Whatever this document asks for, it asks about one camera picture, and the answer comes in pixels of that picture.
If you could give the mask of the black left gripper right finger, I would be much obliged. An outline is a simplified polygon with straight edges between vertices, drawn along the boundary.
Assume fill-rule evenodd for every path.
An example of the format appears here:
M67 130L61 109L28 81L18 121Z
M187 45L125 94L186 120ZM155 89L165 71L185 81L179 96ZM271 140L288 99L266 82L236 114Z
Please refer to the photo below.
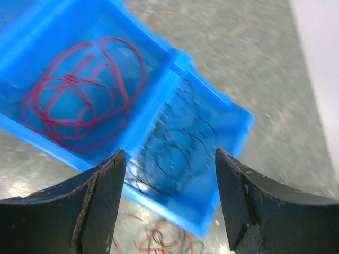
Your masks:
M228 244L235 253L338 253L338 200L303 192L216 151Z

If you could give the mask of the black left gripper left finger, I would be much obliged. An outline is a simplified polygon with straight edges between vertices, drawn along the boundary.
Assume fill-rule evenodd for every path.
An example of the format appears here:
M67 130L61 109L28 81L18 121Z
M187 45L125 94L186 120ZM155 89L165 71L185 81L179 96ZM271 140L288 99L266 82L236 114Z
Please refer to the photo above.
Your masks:
M1 253L109 253L126 154L29 196L1 200Z

